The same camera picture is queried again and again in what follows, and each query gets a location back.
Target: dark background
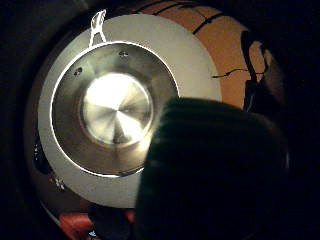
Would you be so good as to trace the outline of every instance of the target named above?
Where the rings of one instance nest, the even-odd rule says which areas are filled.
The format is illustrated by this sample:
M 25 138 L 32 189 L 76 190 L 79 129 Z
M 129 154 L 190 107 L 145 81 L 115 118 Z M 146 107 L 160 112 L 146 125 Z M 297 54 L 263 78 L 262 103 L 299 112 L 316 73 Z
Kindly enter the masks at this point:
M 115 2 L 119 3 L 98 0 L 2 0 L 0 3 L 1 235 L 15 239 L 59 236 L 53 224 L 46 221 L 24 166 L 23 109 L 32 79 L 57 39 L 91 6 L 95 6 L 90 10 L 93 12 Z M 202 2 L 234 16 L 257 33 L 287 76 L 285 131 L 291 147 L 290 193 L 279 239 L 315 239 L 320 235 L 316 231 L 320 226 L 317 1 Z

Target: metal surface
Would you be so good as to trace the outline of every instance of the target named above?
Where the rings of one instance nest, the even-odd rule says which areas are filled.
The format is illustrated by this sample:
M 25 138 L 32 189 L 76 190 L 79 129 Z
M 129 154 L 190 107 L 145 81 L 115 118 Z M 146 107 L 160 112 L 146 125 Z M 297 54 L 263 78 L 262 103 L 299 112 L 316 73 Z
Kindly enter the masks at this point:
M 78 95 L 78 98 L 73 98 L 75 102 L 71 105 L 63 104 L 66 99 L 59 101 L 59 94 L 63 93 L 63 91 L 60 91 L 61 89 L 57 91 L 57 88 L 63 88 L 63 82 L 61 82 L 63 76 L 65 74 L 70 74 L 69 81 L 64 82 L 71 85 L 77 85 L 78 79 L 86 76 L 87 73 L 84 65 L 81 64 L 81 66 L 76 66 L 78 63 L 77 60 L 81 60 L 82 56 L 85 56 L 87 53 L 92 52 L 97 48 L 103 48 L 104 46 L 113 45 L 115 42 L 118 42 L 138 46 L 139 48 L 143 48 L 152 53 L 153 56 L 156 56 L 166 66 L 170 75 L 173 77 L 173 84 L 177 88 L 179 96 L 221 100 L 220 85 L 217 81 L 212 81 L 211 79 L 211 76 L 217 75 L 217 72 L 206 49 L 190 32 L 172 21 L 143 14 L 126 15 L 105 21 L 102 30 L 104 34 L 108 36 L 109 42 L 98 44 L 88 49 L 88 42 L 90 40 L 90 29 L 88 29 L 76 37 L 53 63 L 45 78 L 45 83 L 40 96 L 38 107 L 38 129 L 48 161 L 66 186 L 91 202 L 112 207 L 131 208 L 135 205 L 141 167 L 135 171 L 132 169 L 132 171 L 129 171 L 131 174 L 125 175 L 125 177 L 119 177 L 121 174 L 107 175 L 101 174 L 101 172 L 96 173 L 97 166 L 92 165 L 93 168 L 90 171 L 88 170 L 88 164 L 101 163 L 102 161 L 96 161 L 96 155 L 90 152 L 90 149 L 83 149 L 83 146 L 77 142 L 65 145 L 61 144 L 67 141 L 72 142 L 76 139 L 81 139 L 82 142 L 85 139 L 85 141 L 90 141 L 95 146 L 94 151 L 100 149 L 97 148 L 95 137 L 93 136 L 94 141 L 92 141 L 92 139 L 88 137 L 88 134 L 85 134 L 85 131 L 88 131 L 85 126 L 82 126 L 83 129 L 81 131 L 77 131 L 78 134 L 83 134 L 83 138 L 76 138 L 74 135 L 70 135 L 65 141 L 61 140 L 64 137 L 62 137 L 63 134 L 60 134 L 60 136 L 59 133 L 68 133 L 72 131 L 70 127 L 78 126 L 76 126 L 76 124 L 69 124 L 66 125 L 68 127 L 58 130 L 59 126 L 63 126 L 59 121 L 68 118 L 68 116 L 69 118 L 70 116 L 81 116 L 81 114 L 79 115 L 79 109 L 81 109 L 80 100 L 84 97 L 83 94 L 80 94 Z M 127 54 L 123 52 L 120 54 L 120 57 L 126 58 L 126 55 Z M 151 83 L 154 84 L 152 87 L 152 89 L 154 89 L 153 91 L 150 91 L 149 87 L 144 87 L 145 89 L 148 89 L 146 92 L 149 92 L 151 96 L 155 115 L 153 119 L 156 119 L 156 110 L 161 109 L 164 102 L 154 99 L 154 96 L 165 95 L 167 94 L 167 91 L 162 87 L 163 81 L 155 80 L 151 81 Z M 78 88 L 78 90 L 81 89 L 80 92 L 85 93 L 88 86 L 89 85 L 84 84 Z M 63 108 L 63 105 L 77 105 L 79 108 Z M 54 109 L 65 109 L 64 111 L 68 114 L 63 115 L 61 112 L 58 113 Z M 79 121 L 79 119 L 74 119 L 73 122 L 81 121 L 84 124 L 90 122 L 88 120 Z M 139 141 L 137 152 L 139 152 L 140 155 L 148 150 L 151 136 L 152 130 L 148 131 L 145 137 Z M 114 148 L 113 151 L 110 151 L 111 148 L 107 145 L 108 144 L 103 143 L 102 146 L 100 146 L 103 148 L 103 154 L 107 153 L 116 156 L 119 153 L 118 148 Z M 68 152 L 66 146 L 70 146 L 71 152 L 73 151 L 72 154 L 70 154 L 71 152 L 66 154 L 66 152 Z M 86 166 L 86 168 L 75 162 L 82 161 L 82 158 L 76 157 L 76 154 L 79 154 L 80 150 L 83 150 L 83 152 L 89 156 L 85 163 L 80 163 L 81 165 Z M 131 159 L 134 157 L 131 153 L 124 152 L 123 159 L 127 160 L 129 156 Z
M 102 31 L 102 26 L 104 23 L 104 18 L 106 16 L 107 10 L 102 10 L 97 12 L 91 19 L 91 36 L 89 47 L 93 46 L 93 40 L 95 35 L 99 34 L 103 42 L 107 42 L 107 39 Z
M 129 175 L 143 167 L 154 116 L 177 90 L 150 51 L 129 43 L 96 46 L 61 76 L 52 103 L 54 134 L 79 170 Z
M 108 145 L 140 141 L 152 120 L 146 90 L 129 74 L 108 73 L 85 93 L 81 113 L 89 135 Z

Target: black cable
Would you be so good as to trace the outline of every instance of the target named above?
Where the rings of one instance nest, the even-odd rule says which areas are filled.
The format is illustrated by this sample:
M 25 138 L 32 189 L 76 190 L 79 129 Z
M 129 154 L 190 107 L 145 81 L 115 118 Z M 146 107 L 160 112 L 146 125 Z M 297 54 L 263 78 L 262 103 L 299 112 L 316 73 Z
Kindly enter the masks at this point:
M 269 70 L 269 65 L 268 65 L 268 62 L 267 62 L 267 59 L 265 57 L 265 52 L 266 52 L 266 48 L 264 45 L 261 45 L 260 46 L 260 50 L 261 50 L 261 53 L 262 53 L 262 56 L 263 56 L 263 62 L 264 62 L 264 70 L 262 72 L 255 72 L 255 71 L 252 71 L 250 75 L 252 75 L 252 73 L 257 76 L 257 75 L 263 75 L 265 74 L 268 70 Z M 231 75 L 232 73 L 234 72 L 237 72 L 237 71 L 242 71 L 242 72 L 250 72 L 248 69 L 243 69 L 243 68 L 235 68 L 229 72 L 226 72 L 225 74 L 223 75 L 216 75 L 216 76 L 212 76 L 212 78 L 224 78 L 224 77 L 228 77 L 229 75 Z
M 267 71 L 268 71 L 268 66 L 263 70 L 263 72 L 255 72 L 256 75 L 263 75 L 265 74 Z M 238 71 L 242 71 L 242 72 L 249 72 L 248 69 L 242 69 L 242 68 L 235 68 L 235 69 L 232 69 L 231 71 L 229 72 L 226 72 L 225 74 L 223 75 L 215 75 L 215 76 L 212 76 L 212 78 L 224 78 L 224 77 L 228 77 L 231 73 L 234 73 L 234 72 L 238 72 Z
M 224 16 L 228 16 L 228 15 L 226 15 L 225 13 L 218 13 L 218 14 L 215 14 L 215 15 L 209 17 L 209 18 L 206 18 L 206 20 L 204 22 L 202 22 L 199 25 L 199 27 L 197 27 L 193 31 L 193 34 L 197 34 L 205 25 L 212 23 L 213 20 L 216 20 L 217 18 L 224 17 Z
M 201 6 L 199 3 L 193 3 L 193 2 L 176 2 L 176 1 L 173 1 L 173 2 L 175 2 L 175 4 L 172 4 L 168 7 L 165 7 L 163 9 L 159 10 L 158 12 L 153 13 L 153 15 L 157 16 L 160 13 L 167 11 L 171 8 L 177 7 L 177 6 L 180 6 L 178 9 L 183 9 L 183 8 L 191 8 L 192 9 L 197 6 Z

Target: red object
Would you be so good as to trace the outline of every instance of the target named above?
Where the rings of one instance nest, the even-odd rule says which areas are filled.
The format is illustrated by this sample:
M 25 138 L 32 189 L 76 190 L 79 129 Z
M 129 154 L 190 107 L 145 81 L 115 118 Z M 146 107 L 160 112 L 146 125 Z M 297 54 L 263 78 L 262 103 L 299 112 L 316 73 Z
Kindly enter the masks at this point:
M 93 222 L 89 219 L 88 214 L 60 214 L 59 221 L 62 231 L 71 240 L 85 240 L 88 232 L 93 229 Z
M 133 223 L 134 222 L 134 211 L 133 210 L 126 210 L 124 213 L 125 213 L 128 221 Z

